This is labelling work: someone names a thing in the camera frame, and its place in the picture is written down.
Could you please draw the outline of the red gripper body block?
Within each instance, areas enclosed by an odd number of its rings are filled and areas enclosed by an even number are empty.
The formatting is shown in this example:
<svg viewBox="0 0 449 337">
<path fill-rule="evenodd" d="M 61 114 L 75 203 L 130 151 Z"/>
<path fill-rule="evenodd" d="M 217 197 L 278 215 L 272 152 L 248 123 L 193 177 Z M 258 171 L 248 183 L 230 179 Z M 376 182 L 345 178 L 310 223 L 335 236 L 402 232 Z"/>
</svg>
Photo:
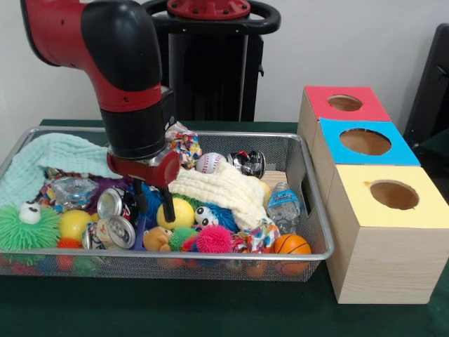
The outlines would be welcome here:
<svg viewBox="0 0 449 337">
<path fill-rule="evenodd" d="M 142 180 L 147 185 L 167 188 L 180 171 L 180 156 L 177 152 L 163 150 L 152 159 L 140 161 L 121 159 L 107 153 L 107 164 L 112 172 Z"/>
</svg>

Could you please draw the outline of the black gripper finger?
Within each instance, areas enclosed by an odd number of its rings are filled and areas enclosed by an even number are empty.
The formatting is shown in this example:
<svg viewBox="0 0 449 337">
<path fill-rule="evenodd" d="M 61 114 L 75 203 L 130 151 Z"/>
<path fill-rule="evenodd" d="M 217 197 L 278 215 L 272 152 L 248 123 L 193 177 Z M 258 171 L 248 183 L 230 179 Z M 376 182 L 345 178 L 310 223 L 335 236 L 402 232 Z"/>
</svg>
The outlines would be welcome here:
<svg viewBox="0 0 449 337">
<path fill-rule="evenodd" d="M 147 200 L 145 193 L 142 190 L 142 181 L 140 179 L 134 178 L 133 179 L 133 190 L 135 199 L 138 205 L 138 210 L 140 213 L 146 213 L 147 212 Z"/>
<path fill-rule="evenodd" d="M 163 197 L 163 214 L 165 221 L 168 223 L 175 221 L 175 209 L 173 206 L 173 195 L 170 193 L 168 187 L 162 187 L 160 189 L 161 195 Z"/>
</svg>

